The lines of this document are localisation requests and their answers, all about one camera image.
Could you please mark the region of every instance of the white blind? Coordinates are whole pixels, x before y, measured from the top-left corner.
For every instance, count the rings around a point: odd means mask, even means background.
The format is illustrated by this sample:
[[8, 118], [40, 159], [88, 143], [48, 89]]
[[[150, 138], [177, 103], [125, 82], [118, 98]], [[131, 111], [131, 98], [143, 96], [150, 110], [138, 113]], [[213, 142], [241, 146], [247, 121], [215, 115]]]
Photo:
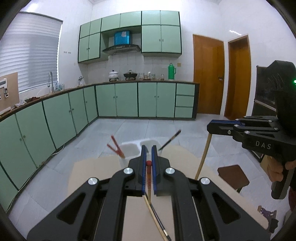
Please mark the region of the white blind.
[[57, 53], [62, 22], [18, 13], [0, 41], [0, 76], [18, 72], [19, 92], [57, 82]]

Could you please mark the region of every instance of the white pot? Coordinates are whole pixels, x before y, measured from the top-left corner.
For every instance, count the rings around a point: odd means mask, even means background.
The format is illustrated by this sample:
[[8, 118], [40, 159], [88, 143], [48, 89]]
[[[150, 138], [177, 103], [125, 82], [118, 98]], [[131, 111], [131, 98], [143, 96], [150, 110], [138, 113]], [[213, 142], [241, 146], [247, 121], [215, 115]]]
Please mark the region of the white pot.
[[118, 78], [118, 72], [112, 70], [112, 71], [109, 73], [109, 79], [117, 79], [117, 78]]

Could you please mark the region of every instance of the red cloth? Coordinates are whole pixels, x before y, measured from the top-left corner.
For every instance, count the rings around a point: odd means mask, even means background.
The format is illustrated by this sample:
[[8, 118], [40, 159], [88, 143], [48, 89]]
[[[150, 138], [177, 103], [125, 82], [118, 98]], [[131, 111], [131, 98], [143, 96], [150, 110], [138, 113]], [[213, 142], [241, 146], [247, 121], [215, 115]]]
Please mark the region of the red cloth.
[[290, 209], [291, 211], [293, 211], [296, 206], [296, 191], [293, 190], [292, 188], [290, 188], [288, 198], [289, 198]]

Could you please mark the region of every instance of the beige tabletop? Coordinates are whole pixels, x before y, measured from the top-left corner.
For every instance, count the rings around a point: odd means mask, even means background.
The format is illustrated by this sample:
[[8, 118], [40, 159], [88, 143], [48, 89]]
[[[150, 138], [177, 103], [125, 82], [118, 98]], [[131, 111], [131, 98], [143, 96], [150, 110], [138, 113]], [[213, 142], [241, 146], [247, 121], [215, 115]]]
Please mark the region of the beige tabletop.
[[[171, 167], [180, 170], [187, 177], [195, 177], [200, 159], [196, 158], [183, 147], [169, 145], [163, 149], [161, 156], [169, 159]], [[103, 180], [110, 178], [116, 171], [120, 169], [121, 167], [119, 163], [119, 157], [113, 155], [100, 157], [97, 159], [90, 158], [76, 162], [69, 178], [68, 195], [72, 194], [90, 177], [97, 177], [99, 180]], [[252, 204], [250, 204], [222, 178], [214, 174], [210, 167], [208, 167], [206, 164], [201, 170], [200, 177], [208, 177], [211, 179], [263, 228], [268, 228], [267, 219], [257, 211], [257, 207], [254, 207]], [[175, 234], [171, 198], [169, 196], [156, 197], [152, 195], [151, 203], [153, 204], [161, 222], [165, 226], [167, 233], [174, 241]], [[127, 197], [122, 241], [132, 240], [163, 240], [146, 206], [144, 198], [141, 197]]]

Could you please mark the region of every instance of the black handle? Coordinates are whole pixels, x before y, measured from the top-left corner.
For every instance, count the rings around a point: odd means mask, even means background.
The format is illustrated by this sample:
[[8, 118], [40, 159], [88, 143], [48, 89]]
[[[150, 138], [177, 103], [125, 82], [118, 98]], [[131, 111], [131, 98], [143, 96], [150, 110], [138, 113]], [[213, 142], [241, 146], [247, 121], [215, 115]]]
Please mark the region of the black handle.
[[271, 185], [271, 196], [273, 199], [284, 199], [286, 197], [293, 174], [294, 174], [294, 169], [286, 170], [284, 168], [283, 180], [281, 182], [273, 182]]

